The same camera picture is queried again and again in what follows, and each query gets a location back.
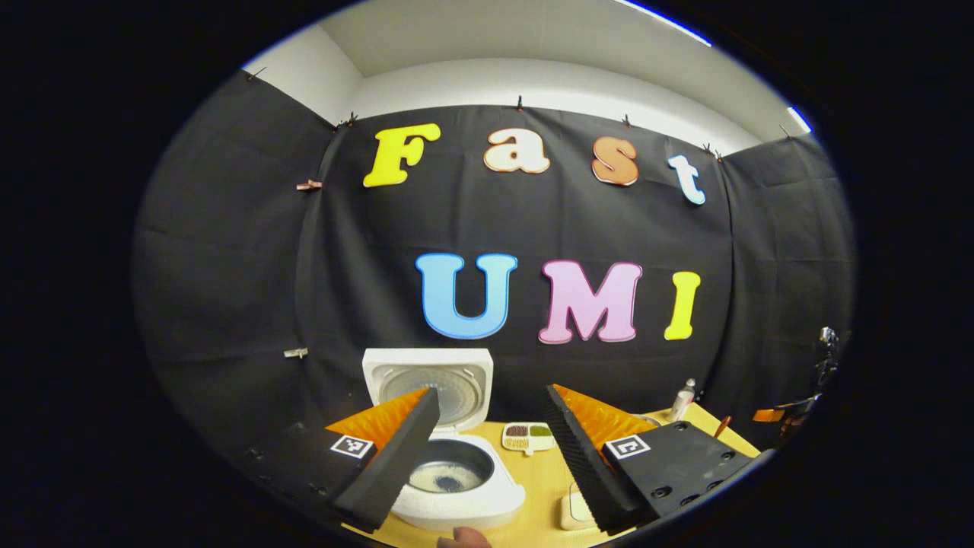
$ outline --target small bottle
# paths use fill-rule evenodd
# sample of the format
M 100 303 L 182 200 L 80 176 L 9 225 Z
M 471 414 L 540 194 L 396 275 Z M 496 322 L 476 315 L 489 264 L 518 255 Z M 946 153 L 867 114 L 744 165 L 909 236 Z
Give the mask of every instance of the small bottle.
M 693 387 L 696 386 L 696 381 L 692 378 L 687 379 L 687 384 L 680 389 L 676 394 L 676 401 L 673 402 L 673 409 L 670 410 L 670 414 L 666 417 L 669 422 L 676 422 L 678 420 L 683 420 L 683 415 L 687 413 L 687 409 L 690 404 L 693 403 Z

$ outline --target orange object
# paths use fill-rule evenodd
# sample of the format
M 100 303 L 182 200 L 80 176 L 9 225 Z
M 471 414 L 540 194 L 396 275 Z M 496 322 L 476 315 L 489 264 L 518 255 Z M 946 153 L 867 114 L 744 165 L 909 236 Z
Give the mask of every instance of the orange object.
M 375 449 L 381 451 L 393 438 L 395 432 L 402 425 L 402 421 L 416 408 L 416 404 L 426 394 L 429 388 L 422 388 L 389 400 L 362 412 L 343 418 L 324 427 L 353 438 L 369 440 L 375 444 Z
M 572 414 L 579 421 L 581 429 L 588 435 L 588 439 L 602 455 L 606 464 L 609 464 L 609 460 L 602 454 L 602 447 L 605 446 L 606 442 L 641 434 L 656 428 L 655 425 L 645 420 L 636 418 L 608 404 L 603 404 L 575 390 L 557 384 L 552 386 L 558 391 L 558 395 L 564 400 L 568 409 L 572 410 Z
M 785 415 L 783 410 L 758 410 L 754 413 L 754 418 L 758 422 L 777 422 Z
M 717 427 L 717 431 L 714 432 L 714 438 L 717 438 L 718 436 L 720 436 L 721 435 L 721 432 L 723 432 L 724 429 L 728 427 L 728 424 L 731 424 L 731 416 L 730 415 L 725 416 L 724 417 L 724 420 L 721 421 L 721 425 L 718 426 Z

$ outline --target blue letter u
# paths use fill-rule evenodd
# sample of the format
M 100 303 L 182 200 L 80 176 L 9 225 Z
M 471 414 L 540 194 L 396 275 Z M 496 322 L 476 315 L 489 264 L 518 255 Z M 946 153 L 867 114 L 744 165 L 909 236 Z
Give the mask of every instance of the blue letter u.
M 477 268 L 486 276 L 484 313 L 468 318 L 457 313 L 457 272 L 464 260 L 454 254 L 424 254 L 416 259 L 423 273 L 423 313 L 437 333 L 452 338 L 483 338 L 499 331 L 507 321 L 507 281 L 517 268 L 509 254 L 483 254 Z

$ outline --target black curtain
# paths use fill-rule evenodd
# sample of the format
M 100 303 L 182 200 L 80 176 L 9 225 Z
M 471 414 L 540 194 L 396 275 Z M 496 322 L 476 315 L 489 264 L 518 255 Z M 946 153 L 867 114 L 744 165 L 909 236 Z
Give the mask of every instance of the black curtain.
M 132 289 L 163 387 L 215 448 L 316 412 L 295 336 L 294 277 L 332 126 L 237 73 L 160 159 L 136 221 Z
M 435 123 L 401 184 L 365 187 L 385 129 Z M 550 167 L 540 174 L 498 173 L 484 164 L 487 137 L 528 129 L 543 140 Z M 321 168 L 324 188 L 313 198 L 314 219 L 302 238 L 299 310 L 311 354 L 306 360 L 322 407 L 341 416 L 371 405 L 362 381 L 368 347 L 486 347 L 495 363 L 488 420 L 543 420 L 543 387 L 559 383 L 630 411 L 668 407 L 688 377 L 709 376 L 731 296 L 731 226 L 722 171 L 690 143 L 620 122 L 556 110 L 455 106 L 397 112 L 340 128 L 337 150 Z M 602 136 L 629 140 L 639 180 L 601 182 L 592 173 L 592 145 Z M 681 191 L 667 159 L 685 155 L 697 167 L 703 206 Z M 484 310 L 482 254 L 517 257 L 509 307 L 495 334 L 459 340 L 427 325 L 418 256 L 457 254 L 456 307 Z M 610 266 L 639 264 L 633 326 L 626 342 L 581 340 L 544 344 L 551 285 L 545 262 L 577 261 L 593 291 Z M 676 288 L 674 273 L 700 275 L 693 334 L 666 340 Z M 574 324 L 569 322 L 569 329 Z
M 780 424 L 754 422 L 754 411 L 811 396 L 812 368 L 824 357 L 816 346 L 821 328 L 848 343 L 856 280 L 852 216 L 828 156 L 811 136 L 741 150 L 723 167 L 733 292 L 702 404 L 731 415 L 736 432 L 766 449 Z
M 366 188 L 385 129 L 435 123 L 442 136 L 402 184 Z M 550 168 L 497 173 L 487 136 L 524 128 Z M 592 144 L 629 140 L 639 179 L 591 171 Z M 667 159 L 697 167 L 702 206 Z M 320 180 L 321 190 L 295 185 Z M 243 447 L 302 417 L 337 419 L 371 405 L 367 347 L 487 347 L 495 360 L 488 419 L 541 419 L 557 382 L 629 411 L 668 407 L 688 377 L 702 404 L 732 414 L 759 447 L 774 427 L 755 409 L 807 395 L 814 342 L 847 330 L 852 233 L 828 158 L 808 137 L 724 158 L 619 122 L 549 109 L 456 106 L 398 112 L 337 129 L 258 78 L 239 73 L 189 121 L 150 181 L 134 240 L 138 318 L 157 374 L 215 447 Z M 458 340 L 427 325 L 424 253 L 461 256 L 456 305 L 484 308 L 488 253 L 518 259 L 497 333 Z M 577 261 L 593 290 L 614 262 L 643 268 L 626 342 L 543 344 L 546 261 Z M 701 277 L 693 335 L 666 340 L 672 275 Z M 283 351 L 308 347 L 304 359 Z

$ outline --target pink letter m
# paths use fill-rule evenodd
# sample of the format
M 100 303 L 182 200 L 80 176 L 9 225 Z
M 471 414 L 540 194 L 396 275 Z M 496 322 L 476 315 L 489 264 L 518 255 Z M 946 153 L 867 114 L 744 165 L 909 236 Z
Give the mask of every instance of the pink letter m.
M 636 336 L 632 311 L 636 301 L 636 282 L 643 268 L 631 262 L 617 262 L 609 268 L 599 293 L 592 294 L 581 265 L 573 260 L 552 260 L 544 264 L 544 275 L 551 280 L 551 309 L 548 326 L 538 333 L 545 344 L 563 344 L 572 340 L 568 329 L 568 312 L 572 311 L 581 340 L 589 340 L 603 316 L 605 327 L 599 339 L 625 342 Z

